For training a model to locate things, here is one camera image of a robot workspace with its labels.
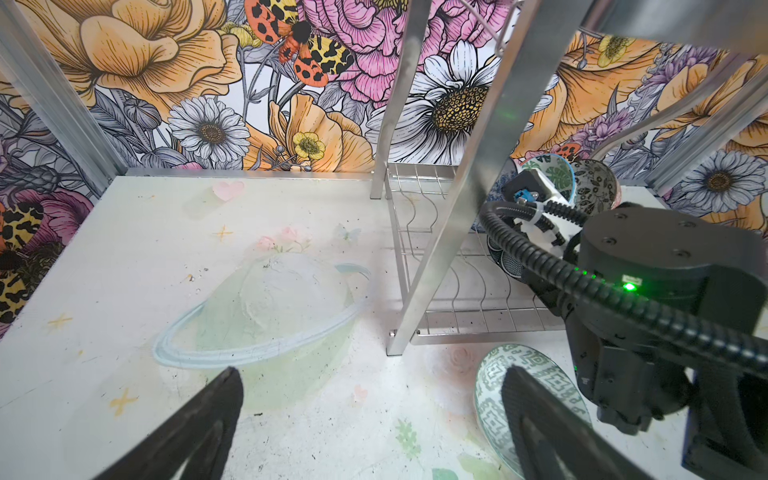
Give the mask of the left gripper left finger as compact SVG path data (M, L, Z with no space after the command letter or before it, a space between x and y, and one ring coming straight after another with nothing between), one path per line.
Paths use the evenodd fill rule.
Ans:
M228 367L99 479L220 479L244 399Z

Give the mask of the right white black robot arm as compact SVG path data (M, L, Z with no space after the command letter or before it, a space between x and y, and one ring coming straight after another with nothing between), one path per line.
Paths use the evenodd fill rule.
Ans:
M512 232L505 249L556 295L577 385L600 421L634 435L688 413L683 466L705 479L767 475L765 253L750 232L622 205L578 225L569 261Z

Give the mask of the dark blue floral bowl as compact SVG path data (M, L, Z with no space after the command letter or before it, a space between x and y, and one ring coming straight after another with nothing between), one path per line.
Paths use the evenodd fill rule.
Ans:
M507 254L490 236L486 237L487 248L491 259L508 277L520 281L523 273L522 263Z

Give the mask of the two-tier steel dish rack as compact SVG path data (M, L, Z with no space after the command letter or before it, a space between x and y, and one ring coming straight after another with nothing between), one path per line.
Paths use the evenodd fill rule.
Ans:
M414 6L406 24L405 45L395 91L385 110L379 136L371 199L389 193L389 147L398 117L415 78L416 57L426 28L426 2ZM469 138L458 173L448 192L426 253L415 279L409 284L402 255L397 257L403 308L399 326L390 331L386 354L400 356L413 341L419 343L493 342L512 332L449 335L417 334L430 303L451 263L470 232L481 205L508 161L546 82L566 52L578 28L587 33L655 40L728 50L730 55L699 86L681 100L600 144L593 153L602 159L613 148L693 109L734 74L752 54L767 54L767 1L524 1L509 42L504 45L500 70L494 77L479 119ZM763 70L744 90L713 115L691 142L660 164L648 177L648 186L666 192L684 168L697 157L718 148L745 128L767 106L767 71Z

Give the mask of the black white floral bowl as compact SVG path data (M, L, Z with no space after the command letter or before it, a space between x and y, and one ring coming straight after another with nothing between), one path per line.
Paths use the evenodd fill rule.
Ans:
M610 168L592 159L571 163L575 177L574 206L588 216L616 208L621 202L621 189Z

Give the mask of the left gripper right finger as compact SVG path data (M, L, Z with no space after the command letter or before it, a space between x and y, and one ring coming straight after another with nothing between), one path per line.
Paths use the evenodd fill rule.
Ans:
M527 420L513 408L507 410L516 451L526 479L564 479L570 473L575 479L647 479L639 467L629 461L590 427L567 410L557 399L531 381L518 368L506 377L513 384L530 384L540 396Z

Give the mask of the pale green geometric bowl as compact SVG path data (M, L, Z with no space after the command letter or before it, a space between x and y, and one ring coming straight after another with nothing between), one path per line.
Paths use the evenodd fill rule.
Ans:
M530 384L515 383L509 389L506 377L510 369L524 370L587 426L592 425L586 403L565 371L544 353L521 344L503 344L493 348L480 363L475 380L474 404L482 433L502 462L519 477L524 476L518 458L514 435L507 416L513 408L527 420L535 409L533 402L541 397L530 390Z

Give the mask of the blue rose pattern bowl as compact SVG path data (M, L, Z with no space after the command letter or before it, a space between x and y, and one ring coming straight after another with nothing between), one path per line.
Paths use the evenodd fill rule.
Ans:
M505 197L503 194L503 189L506 184L508 184L518 175L518 173L519 173L519 169L515 160L508 159L500 175L498 176L497 180L495 181L494 185L489 191L486 201L487 202L504 201Z

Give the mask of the green leaf pattern bowl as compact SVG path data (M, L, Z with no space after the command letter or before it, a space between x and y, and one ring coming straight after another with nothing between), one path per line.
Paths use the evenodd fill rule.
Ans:
M576 193L575 171L564 157L545 153L527 160L522 165L522 169L540 170L567 203L573 204Z

